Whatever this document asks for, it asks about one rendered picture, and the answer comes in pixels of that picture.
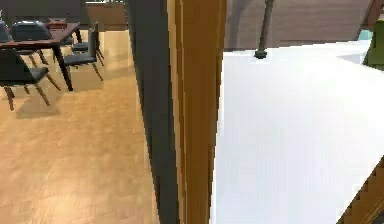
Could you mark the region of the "dark brown dining table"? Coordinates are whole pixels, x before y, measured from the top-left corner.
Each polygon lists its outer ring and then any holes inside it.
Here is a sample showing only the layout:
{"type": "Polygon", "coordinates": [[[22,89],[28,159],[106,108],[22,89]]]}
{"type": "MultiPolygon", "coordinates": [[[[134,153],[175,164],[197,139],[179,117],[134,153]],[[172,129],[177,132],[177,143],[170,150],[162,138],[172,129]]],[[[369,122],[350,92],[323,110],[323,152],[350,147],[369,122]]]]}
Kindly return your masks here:
{"type": "Polygon", "coordinates": [[[52,38],[48,40],[33,40],[33,41],[9,41],[0,43],[0,49],[17,49],[17,50],[39,50],[39,49],[52,49],[61,69],[63,78],[69,91],[73,90],[71,77],[67,71],[64,63],[63,55],[60,48],[60,43],[70,37],[73,33],[76,34],[77,41],[82,42],[80,33],[80,23],[68,23],[67,27],[50,31],[52,38]]]}

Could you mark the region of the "red flat dish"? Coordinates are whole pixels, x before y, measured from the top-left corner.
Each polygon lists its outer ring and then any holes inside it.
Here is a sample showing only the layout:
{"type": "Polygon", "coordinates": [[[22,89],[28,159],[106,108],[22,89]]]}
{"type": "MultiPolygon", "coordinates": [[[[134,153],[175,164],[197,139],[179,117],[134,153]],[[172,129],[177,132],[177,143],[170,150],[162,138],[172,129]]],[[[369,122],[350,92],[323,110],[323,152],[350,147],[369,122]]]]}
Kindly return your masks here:
{"type": "Polygon", "coordinates": [[[46,24],[48,29],[66,29],[67,22],[64,20],[53,20],[46,24]]]}

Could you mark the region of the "dark floor lamp post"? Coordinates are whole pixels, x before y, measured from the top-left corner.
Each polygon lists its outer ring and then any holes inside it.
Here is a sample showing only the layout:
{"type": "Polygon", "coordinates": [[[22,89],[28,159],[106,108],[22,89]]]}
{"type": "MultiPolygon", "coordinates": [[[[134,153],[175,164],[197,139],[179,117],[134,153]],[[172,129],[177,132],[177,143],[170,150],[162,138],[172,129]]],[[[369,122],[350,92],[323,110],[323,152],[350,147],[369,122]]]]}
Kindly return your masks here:
{"type": "Polygon", "coordinates": [[[259,38],[258,49],[254,53],[254,57],[257,59],[264,59],[267,56],[266,52],[266,41],[269,29],[269,23],[271,19],[271,14],[273,10],[274,0],[265,0],[265,11],[263,16],[263,23],[259,38]]]}

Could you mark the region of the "brown wooden furniture edge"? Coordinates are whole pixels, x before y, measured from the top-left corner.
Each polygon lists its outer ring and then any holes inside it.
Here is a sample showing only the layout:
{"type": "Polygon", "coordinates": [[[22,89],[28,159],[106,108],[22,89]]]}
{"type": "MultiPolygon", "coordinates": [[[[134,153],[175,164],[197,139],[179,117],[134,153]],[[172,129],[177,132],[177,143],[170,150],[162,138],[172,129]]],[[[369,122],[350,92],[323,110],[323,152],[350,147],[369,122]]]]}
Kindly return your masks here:
{"type": "Polygon", "coordinates": [[[336,224],[384,224],[384,156],[336,224]]]}

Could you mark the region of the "brown wooden cabinet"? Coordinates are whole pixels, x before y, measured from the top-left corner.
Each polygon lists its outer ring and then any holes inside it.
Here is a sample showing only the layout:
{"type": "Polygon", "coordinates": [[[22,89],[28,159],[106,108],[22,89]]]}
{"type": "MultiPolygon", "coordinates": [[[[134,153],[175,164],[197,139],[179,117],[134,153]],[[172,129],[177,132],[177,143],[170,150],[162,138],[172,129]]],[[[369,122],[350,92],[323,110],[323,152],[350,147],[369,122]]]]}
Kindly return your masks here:
{"type": "Polygon", "coordinates": [[[123,2],[87,2],[90,24],[99,23],[100,31],[123,31],[127,29],[125,4],[123,2]]]}

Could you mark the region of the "dark grey dining chair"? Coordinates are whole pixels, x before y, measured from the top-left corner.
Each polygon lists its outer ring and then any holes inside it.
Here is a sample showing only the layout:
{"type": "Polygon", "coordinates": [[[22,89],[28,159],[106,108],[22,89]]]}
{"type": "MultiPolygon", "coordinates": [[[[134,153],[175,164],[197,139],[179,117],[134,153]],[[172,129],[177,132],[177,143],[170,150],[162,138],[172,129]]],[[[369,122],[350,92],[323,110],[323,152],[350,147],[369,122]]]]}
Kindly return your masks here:
{"type": "Polygon", "coordinates": [[[47,106],[50,102],[43,92],[39,82],[47,78],[53,86],[60,90],[58,84],[49,74],[47,67],[30,68],[15,49],[0,50],[0,87],[5,90],[9,108],[14,110],[12,87],[33,85],[47,106]]]}
{"type": "MultiPolygon", "coordinates": [[[[95,43],[96,43],[96,55],[100,61],[101,64],[103,64],[104,56],[100,49],[100,38],[99,38],[99,22],[96,21],[94,24],[94,31],[95,31],[95,43]]],[[[75,43],[72,46],[73,52],[85,52],[88,50],[88,43],[87,42],[78,42],[75,43]]]]}
{"type": "MultiPolygon", "coordinates": [[[[10,28],[10,34],[15,42],[20,41],[36,41],[36,40],[49,40],[52,38],[49,30],[41,21],[19,21],[14,23],[10,28]]],[[[34,66],[37,66],[33,54],[37,53],[43,64],[47,65],[48,62],[43,52],[38,50],[18,50],[18,53],[23,56],[28,56],[34,66]]]]}
{"type": "Polygon", "coordinates": [[[100,80],[103,80],[103,77],[100,75],[100,72],[96,66],[98,57],[96,55],[96,43],[95,43],[95,31],[94,28],[90,28],[88,31],[88,50],[85,52],[73,52],[71,55],[64,57],[64,63],[66,67],[78,67],[82,65],[91,64],[98,75],[100,80]]]}

